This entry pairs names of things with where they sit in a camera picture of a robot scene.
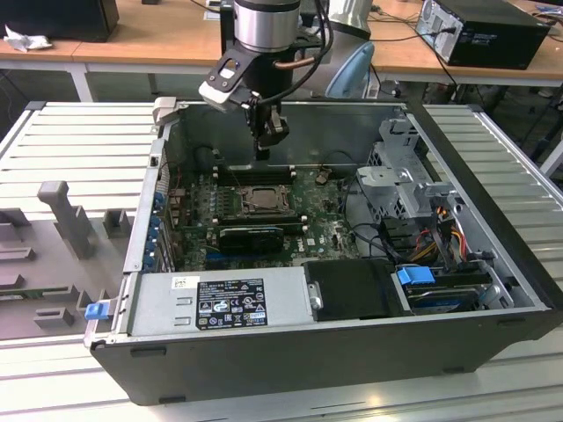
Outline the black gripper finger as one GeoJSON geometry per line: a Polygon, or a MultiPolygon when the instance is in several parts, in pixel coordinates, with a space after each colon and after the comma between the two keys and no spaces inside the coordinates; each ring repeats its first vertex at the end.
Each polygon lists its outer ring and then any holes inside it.
{"type": "Polygon", "coordinates": [[[260,105],[257,123],[257,158],[268,159],[270,148],[280,143],[289,134],[287,119],[282,116],[282,105],[260,105]]]}
{"type": "Polygon", "coordinates": [[[247,126],[250,128],[254,146],[260,146],[260,137],[263,134],[263,118],[262,107],[259,105],[258,99],[250,99],[248,102],[249,108],[246,110],[247,126]]]}

